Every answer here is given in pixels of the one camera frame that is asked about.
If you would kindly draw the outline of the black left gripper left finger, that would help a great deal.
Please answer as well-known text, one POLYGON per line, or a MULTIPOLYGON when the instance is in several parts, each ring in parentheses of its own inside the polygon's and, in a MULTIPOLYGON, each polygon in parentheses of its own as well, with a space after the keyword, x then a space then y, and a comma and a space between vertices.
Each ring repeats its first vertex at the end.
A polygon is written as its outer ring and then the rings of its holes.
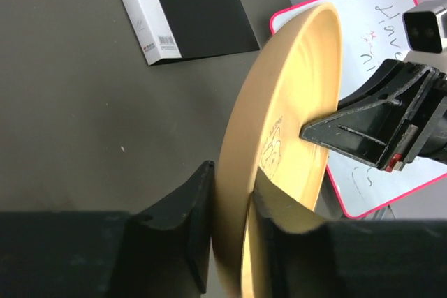
POLYGON ((214 163, 142 212, 1 213, 2 297, 200 297, 214 163))

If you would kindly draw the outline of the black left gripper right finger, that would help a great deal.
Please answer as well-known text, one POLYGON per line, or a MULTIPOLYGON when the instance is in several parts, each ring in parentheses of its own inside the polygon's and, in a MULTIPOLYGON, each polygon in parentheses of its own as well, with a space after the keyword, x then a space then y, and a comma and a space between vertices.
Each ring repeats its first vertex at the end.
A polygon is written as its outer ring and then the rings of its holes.
POLYGON ((444 220, 329 221, 255 187, 256 297, 445 297, 444 220))

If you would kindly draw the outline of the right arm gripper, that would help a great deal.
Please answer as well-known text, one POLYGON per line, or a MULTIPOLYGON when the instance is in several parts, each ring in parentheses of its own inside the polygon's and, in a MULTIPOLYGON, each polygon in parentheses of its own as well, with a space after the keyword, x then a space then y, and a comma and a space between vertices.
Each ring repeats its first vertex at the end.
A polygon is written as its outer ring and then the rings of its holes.
POLYGON ((336 112, 305 124, 300 138, 386 172, 416 157, 446 164, 446 74, 386 59, 336 112))

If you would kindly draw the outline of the orange plate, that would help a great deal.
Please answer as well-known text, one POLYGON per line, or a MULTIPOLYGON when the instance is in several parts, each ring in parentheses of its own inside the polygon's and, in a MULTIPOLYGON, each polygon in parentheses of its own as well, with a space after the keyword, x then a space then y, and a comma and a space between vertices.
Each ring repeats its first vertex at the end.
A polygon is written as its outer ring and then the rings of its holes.
POLYGON ((249 213, 258 172, 314 209, 328 150, 302 140, 304 124, 333 113, 339 101, 342 33, 335 7, 300 13, 269 39, 231 112, 217 164, 212 246, 229 297, 256 297, 256 252, 249 213))

